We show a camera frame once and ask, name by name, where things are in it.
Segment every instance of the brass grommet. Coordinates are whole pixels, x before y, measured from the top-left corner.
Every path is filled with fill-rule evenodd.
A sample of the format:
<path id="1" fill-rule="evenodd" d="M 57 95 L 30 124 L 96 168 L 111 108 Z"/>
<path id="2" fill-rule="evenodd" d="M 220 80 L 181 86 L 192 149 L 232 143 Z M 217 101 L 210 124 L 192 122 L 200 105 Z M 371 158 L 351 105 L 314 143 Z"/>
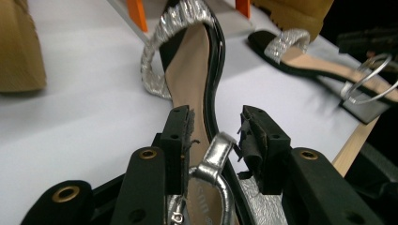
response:
<path id="1" fill-rule="evenodd" d="M 145 149 L 140 152 L 140 158 L 151 159 L 154 158 L 158 153 L 152 149 Z"/>
<path id="2" fill-rule="evenodd" d="M 315 152 L 312 152 L 312 151 L 304 150 L 304 151 L 300 151 L 299 154 L 305 159 L 309 159 L 309 160 L 318 159 L 318 154 Z"/>
<path id="3" fill-rule="evenodd" d="M 54 193 L 52 199 L 55 203 L 65 203 L 74 199 L 79 194 L 79 192 L 80 189 L 77 186 L 62 187 Z"/>

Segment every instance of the table surface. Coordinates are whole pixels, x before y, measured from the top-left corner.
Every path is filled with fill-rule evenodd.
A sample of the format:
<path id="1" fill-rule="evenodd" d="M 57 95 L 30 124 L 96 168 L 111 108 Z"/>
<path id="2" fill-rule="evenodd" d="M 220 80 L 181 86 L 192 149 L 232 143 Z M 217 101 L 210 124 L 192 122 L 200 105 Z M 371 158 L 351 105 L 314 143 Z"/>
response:
<path id="1" fill-rule="evenodd" d="M 152 143 L 172 110 L 171 101 L 142 86 L 144 43 L 108 1 L 35 0 L 29 7 L 48 86 L 35 95 L 0 96 L 0 224 L 21 223 L 57 183 L 85 180 L 96 188 L 124 173 L 133 151 Z M 256 29 L 280 32 L 258 8 L 250 20 Z M 333 162 L 343 148 L 360 148 L 372 124 L 360 124 L 322 86 L 268 65 L 246 38 L 226 40 L 216 96 L 220 131 L 238 140 L 242 106 L 251 105 L 276 121 L 292 147 L 313 148 Z M 359 65 L 322 37 L 308 54 Z M 230 158 L 237 172 L 245 170 Z"/>

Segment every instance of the insole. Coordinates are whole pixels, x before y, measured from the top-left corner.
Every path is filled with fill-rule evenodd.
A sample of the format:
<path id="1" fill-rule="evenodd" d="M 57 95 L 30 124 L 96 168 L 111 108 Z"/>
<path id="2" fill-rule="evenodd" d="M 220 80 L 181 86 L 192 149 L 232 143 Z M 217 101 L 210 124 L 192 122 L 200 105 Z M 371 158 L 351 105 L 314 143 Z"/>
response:
<path id="1" fill-rule="evenodd" d="M 291 47 L 283 55 L 282 62 L 292 68 L 314 69 L 334 73 L 353 83 L 357 83 L 365 76 L 365 74 L 353 68 L 314 58 L 302 52 L 302 50 L 297 47 Z M 374 90 L 376 93 L 382 93 L 391 87 L 391 85 L 380 76 L 373 77 L 370 81 L 364 83 L 363 86 L 370 90 Z M 392 90 L 386 95 L 386 98 L 398 102 L 398 90 Z"/>
<path id="2" fill-rule="evenodd" d="M 175 57 L 165 71 L 174 107 L 189 105 L 195 114 L 191 139 L 200 143 L 194 143 L 191 147 L 191 166 L 202 161 L 209 147 L 203 114 L 209 48 L 207 31 L 202 24 L 188 28 Z M 218 190 L 211 185 L 190 180 L 187 207 L 190 224 L 221 222 L 221 197 Z"/>

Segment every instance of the orange object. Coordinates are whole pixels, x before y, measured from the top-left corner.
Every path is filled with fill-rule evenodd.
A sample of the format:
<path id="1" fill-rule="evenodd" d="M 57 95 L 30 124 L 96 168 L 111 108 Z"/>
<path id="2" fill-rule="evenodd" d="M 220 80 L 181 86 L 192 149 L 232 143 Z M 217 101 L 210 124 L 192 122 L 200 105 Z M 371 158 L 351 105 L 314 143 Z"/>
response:
<path id="1" fill-rule="evenodd" d="M 127 0 L 127 8 L 130 18 L 143 32 L 147 32 L 144 5 L 142 0 Z"/>
<path id="2" fill-rule="evenodd" d="M 250 18 L 250 0 L 235 0 L 235 9 Z"/>

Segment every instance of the silver metallic strap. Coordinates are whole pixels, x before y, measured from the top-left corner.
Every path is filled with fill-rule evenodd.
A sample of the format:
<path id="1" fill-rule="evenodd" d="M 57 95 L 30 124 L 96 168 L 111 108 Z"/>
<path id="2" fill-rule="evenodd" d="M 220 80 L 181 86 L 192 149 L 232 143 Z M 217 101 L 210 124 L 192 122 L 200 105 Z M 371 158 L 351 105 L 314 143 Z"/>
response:
<path id="1" fill-rule="evenodd" d="M 156 96 L 170 99 L 164 75 L 155 74 L 152 60 L 159 47 L 176 33 L 197 23 L 213 26 L 214 19 L 207 5 L 202 0 L 181 0 L 175 7 L 169 7 L 161 16 L 155 33 L 145 44 L 141 57 L 141 73 L 145 89 Z"/>
<path id="2" fill-rule="evenodd" d="M 340 93 L 342 99 L 348 100 L 353 104 L 360 105 L 360 104 L 365 104 L 365 103 L 369 103 L 371 101 L 378 100 L 378 99 L 384 97 L 385 95 L 387 95 L 389 92 L 393 91 L 398 86 L 398 80 L 389 89 L 385 90 L 383 93 L 380 93 L 375 97 L 371 97 L 371 98 L 368 98 L 365 100 L 358 100 L 353 95 L 355 90 L 357 90 L 364 83 L 370 81 L 374 76 L 376 76 L 387 65 L 390 65 L 391 67 L 398 69 L 398 64 L 396 62 L 392 61 L 392 56 L 390 54 L 379 54 L 375 57 L 368 59 L 366 62 L 364 62 L 362 65 L 360 65 L 358 70 L 361 72 L 364 72 L 366 69 L 369 68 L 369 66 L 373 65 L 375 62 L 380 61 L 382 59 L 384 59 L 384 62 L 379 67 L 377 67 L 375 70 L 373 70 L 371 73 L 369 73 L 367 76 L 362 78 L 360 81 L 358 81 L 354 84 L 347 82 Z"/>
<path id="3" fill-rule="evenodd" d="M 310 33 L 303 29 L 290 29 L 282 31 L 274 38 L 264 50 L 264 54 L 274 60 L 276 63 L 281 62 L 282 56 L 292 47 L 300 48 L 304 53 L 307 52 L 310 43 Z"/>
<path id="4" fill-rule="evenodd" d="M 202 162 L 190 168 L 190 177 L 203 180 L 216 187 L 222 196 L 222 225 L 233 225 L 234 196 L 228 183 L 222 177 L 222 168 L 236 141 L 225 133 L 219 133 L 211 142 Z"/>

